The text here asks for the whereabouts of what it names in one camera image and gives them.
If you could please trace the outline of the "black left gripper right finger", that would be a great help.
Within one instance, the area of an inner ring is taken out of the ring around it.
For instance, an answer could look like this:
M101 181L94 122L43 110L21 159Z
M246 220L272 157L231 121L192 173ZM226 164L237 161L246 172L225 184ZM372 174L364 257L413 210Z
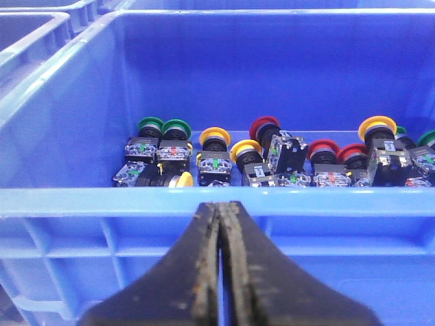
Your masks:
M284 255L236 201L217 206L231 325L380 325Z

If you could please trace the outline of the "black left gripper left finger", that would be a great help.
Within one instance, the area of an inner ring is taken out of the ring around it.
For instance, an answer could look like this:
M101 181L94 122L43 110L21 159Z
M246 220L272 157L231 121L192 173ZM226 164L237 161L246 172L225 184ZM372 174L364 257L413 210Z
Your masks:
M215 205L200 204L166 255L79 325L217 325L219 225Z

